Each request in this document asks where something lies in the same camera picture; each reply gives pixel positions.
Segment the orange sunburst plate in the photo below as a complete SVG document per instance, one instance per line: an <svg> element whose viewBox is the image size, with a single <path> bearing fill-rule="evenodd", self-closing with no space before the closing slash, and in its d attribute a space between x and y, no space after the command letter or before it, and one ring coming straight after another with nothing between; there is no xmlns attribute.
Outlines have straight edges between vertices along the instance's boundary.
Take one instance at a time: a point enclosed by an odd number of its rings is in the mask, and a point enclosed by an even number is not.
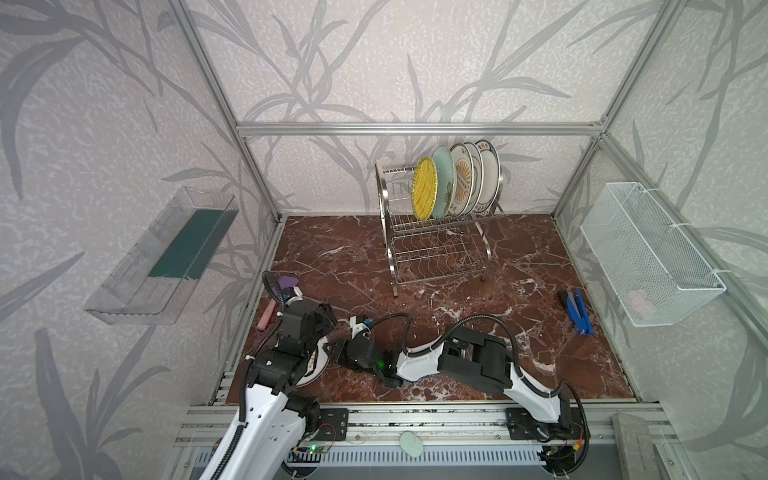
<svg viewBox="0 0 768 480"><path fill-rule="evenodd" d="M304 376L299 380L299 388L307 386L317 380L325 371L330 363L328 348L329 337L325 336L319 340L315 350L310 356L307 370Z"/></svg>
<svg viewBox="0 0 768 480"><path fill-rule="evenodd" d="M448 213L451 216L463 215L469 206L474 190L475 168L470 152L464 143L457 143L450 149L455 171L453 199Z"/></svg>

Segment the yellow ribbed plate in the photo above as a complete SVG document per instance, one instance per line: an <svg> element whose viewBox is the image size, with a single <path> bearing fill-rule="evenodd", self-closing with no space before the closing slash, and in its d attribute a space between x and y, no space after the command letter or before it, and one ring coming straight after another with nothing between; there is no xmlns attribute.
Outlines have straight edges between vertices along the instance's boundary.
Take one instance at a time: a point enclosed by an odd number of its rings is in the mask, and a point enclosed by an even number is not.
<svg viewBox="0 0 768 480"><path fill-rule="evenodd" d="M411 202L413 214L419 221L428 220L437 199L437 168L431 157L424 157L416 166L412 180Z"/></svg>

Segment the light green flower plate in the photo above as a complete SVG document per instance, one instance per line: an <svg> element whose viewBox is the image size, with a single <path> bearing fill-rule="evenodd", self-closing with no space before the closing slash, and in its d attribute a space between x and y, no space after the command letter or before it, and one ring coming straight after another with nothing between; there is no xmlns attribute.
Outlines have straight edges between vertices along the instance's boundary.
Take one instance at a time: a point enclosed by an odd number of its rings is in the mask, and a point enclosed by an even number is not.
<svg viewBox="0 0 768 480"><path fill-rule="evenodd" d="M437 171L437 197L431 217L441 219L447 215L453 201L456 172L451 153L445 146L438 147L432 159Z"/></svg>

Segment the white plate green text rim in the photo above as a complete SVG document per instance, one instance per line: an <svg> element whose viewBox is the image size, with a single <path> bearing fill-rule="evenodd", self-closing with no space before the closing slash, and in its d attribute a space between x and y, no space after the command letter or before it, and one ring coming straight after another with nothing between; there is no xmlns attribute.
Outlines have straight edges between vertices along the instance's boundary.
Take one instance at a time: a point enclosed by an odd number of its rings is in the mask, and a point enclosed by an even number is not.
<svg viewBox="0 0 768 480"><path fill-rule="evenodd" d="M496 201L500 183L502 180L501 163L494 145L488 140L479 140L475 143L480 152L483 165L483 181L478 203L474 212L483 214L489 211Z"/></svg>

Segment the white plate black quatrefoil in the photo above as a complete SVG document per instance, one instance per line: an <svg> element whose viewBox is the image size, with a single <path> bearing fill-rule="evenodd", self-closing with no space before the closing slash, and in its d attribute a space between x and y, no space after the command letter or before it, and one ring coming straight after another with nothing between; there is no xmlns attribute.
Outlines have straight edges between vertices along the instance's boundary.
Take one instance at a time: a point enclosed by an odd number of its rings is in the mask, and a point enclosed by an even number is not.
<svg viewBox="0 0 768 480"><path fill-rule="evenodd" d="M480 150L476 144L473 142L465 142L464 146L469 152L473 170L472 190L464 214L471 214L479 201L480 192L482 190L484 167Z"/></svg>

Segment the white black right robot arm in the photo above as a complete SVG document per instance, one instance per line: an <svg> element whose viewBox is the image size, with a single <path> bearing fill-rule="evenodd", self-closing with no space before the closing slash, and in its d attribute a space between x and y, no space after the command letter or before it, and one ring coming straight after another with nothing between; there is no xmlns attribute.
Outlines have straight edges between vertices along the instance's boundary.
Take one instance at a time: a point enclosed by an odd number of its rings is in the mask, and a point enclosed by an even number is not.
<svg viewBox="0 0 768 480"><path fill-rule="evenodd" d="M380 348L374 329L398 318L406 321L400 348ZM388 389L441 374L480 392L502 394L525 411L513 423L521 426L527 437L546 443L576 436L576 446L586 447L589 433L583 405L577 405L579 416L574 418L569 400L562 395L567 389L576 400L577 393L565 380L549 389L529 375L520 365L515 336L500 318L471 315L450 325L437 339L410 348L406 334L412 324L413 317L406 312L376 320L352 317L351 337L331 342L323 351L331 362L370 374Z"/></svg>

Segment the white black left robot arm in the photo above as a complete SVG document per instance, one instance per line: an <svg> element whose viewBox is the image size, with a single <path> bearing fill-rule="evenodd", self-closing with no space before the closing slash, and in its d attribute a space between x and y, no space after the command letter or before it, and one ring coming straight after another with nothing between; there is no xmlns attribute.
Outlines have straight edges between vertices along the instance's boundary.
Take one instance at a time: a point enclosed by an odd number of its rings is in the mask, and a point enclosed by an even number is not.
<svg viewBox="0 0 768 480"><path fill-rule="evenodd" d="M332 307L282 288L270 271L262 282L277 303L278 322L270 331L277 341L246 356L237 415L203 479L271 479L289 451L320 426L318 401L296 389L318 344L337 326Z"/></svg>

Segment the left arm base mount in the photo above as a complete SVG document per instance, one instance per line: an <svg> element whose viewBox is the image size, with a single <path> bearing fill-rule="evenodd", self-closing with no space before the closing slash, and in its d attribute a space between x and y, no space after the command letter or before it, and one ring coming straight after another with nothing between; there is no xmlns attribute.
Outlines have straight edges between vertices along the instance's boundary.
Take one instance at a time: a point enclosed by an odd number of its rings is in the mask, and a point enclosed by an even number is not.
<svg viewBox="0 0 768 480"><path fill-rule="evenodd" d="M313 411L307 417L304 440L345 441L349 427L347 408L325 408Z"/></svg>

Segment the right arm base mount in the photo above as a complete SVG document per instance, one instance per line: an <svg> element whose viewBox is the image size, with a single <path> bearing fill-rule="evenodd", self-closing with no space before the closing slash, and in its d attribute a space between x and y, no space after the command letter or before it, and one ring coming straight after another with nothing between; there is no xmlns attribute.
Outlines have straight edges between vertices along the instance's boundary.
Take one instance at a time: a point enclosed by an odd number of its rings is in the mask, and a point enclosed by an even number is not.
<svg viewBox="0 0 768 480"><path fill-rule="evenodd" d="M539 443L550 441L577 441L586 436L584 416L577 407L562 408L554 423L535 420L522 407L505 410L506 427L511 440L528 440Z"/></svg>

